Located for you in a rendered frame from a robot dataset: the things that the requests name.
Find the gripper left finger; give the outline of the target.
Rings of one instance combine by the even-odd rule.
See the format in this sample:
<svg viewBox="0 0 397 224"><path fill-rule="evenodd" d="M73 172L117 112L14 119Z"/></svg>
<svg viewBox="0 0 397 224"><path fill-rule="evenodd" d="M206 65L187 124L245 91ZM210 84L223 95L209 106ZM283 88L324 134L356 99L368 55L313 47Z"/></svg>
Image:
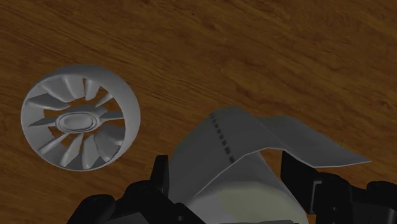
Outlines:
<svg viewBox="0 0 397 224"><path fill-rule="evenodd" d="M168 193L168 156L158 155L149 180L130 184L118 200L108 194L83 199L66 224L106 224L137 213L147 224L205 224L184 204L173 203Z"/></svg>

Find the grey round fan wheel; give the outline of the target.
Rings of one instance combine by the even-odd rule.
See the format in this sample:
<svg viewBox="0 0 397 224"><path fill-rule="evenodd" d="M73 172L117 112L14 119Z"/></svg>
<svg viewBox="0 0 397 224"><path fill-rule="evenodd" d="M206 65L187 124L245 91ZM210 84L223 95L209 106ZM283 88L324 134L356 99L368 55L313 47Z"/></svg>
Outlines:
<svg viewBox="0 0 397 224"><path fill-rule="evenodd" d="M30 147L46 162L68 171L93 171L120 158L141 123L136 95L112 71L70 65L40 79L20 112Z"/></svg>

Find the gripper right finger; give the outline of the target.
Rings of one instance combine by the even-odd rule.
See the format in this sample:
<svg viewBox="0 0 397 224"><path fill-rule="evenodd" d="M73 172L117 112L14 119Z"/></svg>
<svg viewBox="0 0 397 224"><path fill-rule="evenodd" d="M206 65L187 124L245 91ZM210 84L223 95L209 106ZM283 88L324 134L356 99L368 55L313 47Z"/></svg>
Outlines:
<svg viewBox="0 0 397 224"><path fill-rule="evenodd" d="M371 181L366 188L319 172L282 154L281 180L316 224L397 224L397 184Z"/></svg>

